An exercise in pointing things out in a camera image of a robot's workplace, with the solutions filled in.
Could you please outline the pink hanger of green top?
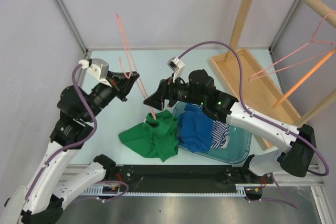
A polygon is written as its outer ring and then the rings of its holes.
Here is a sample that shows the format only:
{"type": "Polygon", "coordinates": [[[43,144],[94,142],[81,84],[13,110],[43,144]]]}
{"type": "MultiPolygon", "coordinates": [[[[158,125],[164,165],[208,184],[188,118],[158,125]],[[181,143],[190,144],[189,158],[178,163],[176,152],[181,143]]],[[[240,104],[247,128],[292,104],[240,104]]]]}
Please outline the pink hanger of green top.
{"type": "MultiPolygon", "coordinates": [[[[125,71],[124,69],[124,66],[123,66],[123,63],[122,63],[122,59],[121,57],[119,57],[119,64],[121,66],[121,69],[123,71],[123,74],[125,75],[125,77],[127,79],[130,79],[130,77],[135,73],[139,73],[138,71],[138,68],[136,66],[136,63],[135,63],[135,60],[134,60],[134,57],[133,57],[133,53],[131,51],[131,48],[129,46],[129,42],[128,42],[128,39],[127,39],[127,36],[125,34],[125,31],[124,31],[124,28],[123,28],[123,25],[122,25],[122,22],[121,22],[121,19],[120,19],[120,16],[118,14],[116,14],[116,19],[117,19],[117,23],[118,23],[118,27],[119,27],[119,30],[120,30],[120,33],[121,33],[121,38],[122,38],[122,43],[123,43],[123,47],[124,47],[124,51],[125,51],[125,55],[127,57],[127,62],[128,62],[128,66],[129,66],[129,74],[127,74],[127,72],[125,71]]],[[[137,85],[138,85],[138,88],[142,94],[142,96],[146,99],[148,98],[148,94],[146,92],[146,88],[144,86],[144,83],[141,79],[141,77],[139,77],[136,81],[137,85]]]]}

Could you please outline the green tank top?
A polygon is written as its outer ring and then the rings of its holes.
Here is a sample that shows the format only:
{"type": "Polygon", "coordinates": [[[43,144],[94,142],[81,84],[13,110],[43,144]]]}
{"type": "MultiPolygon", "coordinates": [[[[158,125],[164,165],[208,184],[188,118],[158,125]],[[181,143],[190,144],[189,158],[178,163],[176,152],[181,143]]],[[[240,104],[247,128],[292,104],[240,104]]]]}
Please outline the green tank top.
{"type": "Polygon", "coordinates": [[[179,141],[176,138],[179,121],[168,110],[155,116],[149,113],[144,122],[121,132],[119,140],[144,158],[159,158],[165,162],[179,152],[179,141]]]}

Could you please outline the blue white striped tank top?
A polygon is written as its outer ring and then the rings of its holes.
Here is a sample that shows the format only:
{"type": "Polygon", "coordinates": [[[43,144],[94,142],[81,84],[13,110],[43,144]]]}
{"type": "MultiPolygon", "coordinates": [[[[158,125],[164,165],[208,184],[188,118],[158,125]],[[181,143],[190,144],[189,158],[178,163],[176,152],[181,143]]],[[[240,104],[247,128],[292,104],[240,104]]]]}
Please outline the blue white striped tank top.
{"type": "Polygon", "coordinates": [[[214,121],[211,148],[226,148],[229,142],[230,124],[214,121]]]}

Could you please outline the orange hanger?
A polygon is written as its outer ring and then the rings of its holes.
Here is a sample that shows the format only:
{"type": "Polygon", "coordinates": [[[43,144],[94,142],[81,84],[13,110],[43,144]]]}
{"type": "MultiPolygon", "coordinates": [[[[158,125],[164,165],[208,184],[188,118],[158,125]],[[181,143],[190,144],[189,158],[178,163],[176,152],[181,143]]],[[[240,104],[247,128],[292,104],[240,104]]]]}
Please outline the orange hanger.
{"type": "Polygon", "coordinates": [[[317,62],[301,79],[297,81],[273,106],[275,109],[280,106],[287,98],[289,98],[304,82],[306,82],[319,68],[322,67],[333,55],[335,48],[330,50],[319,62],[317,62]]]}

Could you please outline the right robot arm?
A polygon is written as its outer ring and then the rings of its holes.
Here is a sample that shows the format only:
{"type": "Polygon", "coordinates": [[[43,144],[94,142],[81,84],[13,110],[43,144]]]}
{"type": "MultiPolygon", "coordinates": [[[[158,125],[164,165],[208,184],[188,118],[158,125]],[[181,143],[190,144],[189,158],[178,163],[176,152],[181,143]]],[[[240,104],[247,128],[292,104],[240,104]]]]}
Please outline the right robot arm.
{"type": "Polygon", "coordinates": [[[169,106],[178,101],[201,105],[209,118],[247,130],[276,146],[273,152],[246,159],[242,169],[245,181],[254,183],[262,175],[282,170],[292,176],[306,176],[316,144],[313,128],[282,123],[249,109],[236,97],[217,90],[205,70],[192,71],[187,83],[171,77],[162,79],[156,92],[143,103],[162,111],[165,101],[169,106]]]}

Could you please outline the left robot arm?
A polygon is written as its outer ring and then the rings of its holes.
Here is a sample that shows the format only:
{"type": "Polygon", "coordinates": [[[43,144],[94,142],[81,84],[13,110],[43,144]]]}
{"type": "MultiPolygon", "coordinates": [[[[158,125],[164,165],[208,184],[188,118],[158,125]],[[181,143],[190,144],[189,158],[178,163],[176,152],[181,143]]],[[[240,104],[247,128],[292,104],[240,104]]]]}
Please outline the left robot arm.
{"type": "Polygon", "coordinates": [[[7,200],[1,223],[57,223],[87,188],[115,178],[115,162],[100,154],[83,172],[58,184],[70,161],[96,132],[96,116],[114,98],[126,101],[138,78],[137,72],[107,71],[89,94],[76,81],[63,90],[57,104],[60,118],[43,160],[29,184],[19,187],[7,200]]]}

